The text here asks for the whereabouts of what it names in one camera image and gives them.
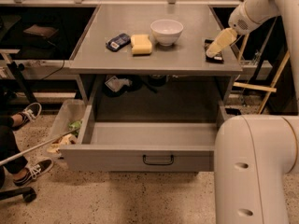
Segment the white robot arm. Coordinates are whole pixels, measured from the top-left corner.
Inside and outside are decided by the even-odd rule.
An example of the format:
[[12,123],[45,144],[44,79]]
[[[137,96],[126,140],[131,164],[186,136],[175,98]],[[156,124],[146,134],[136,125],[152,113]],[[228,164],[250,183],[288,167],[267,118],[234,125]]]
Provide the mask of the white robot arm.
[[[293,82],[299,82],[299,0],[245,0],[206,56],[265,21],[283,21]],[[299,116],[241,115],[219,128],[214,149],[217,224],[289,224],[283,176],[298,171]]]

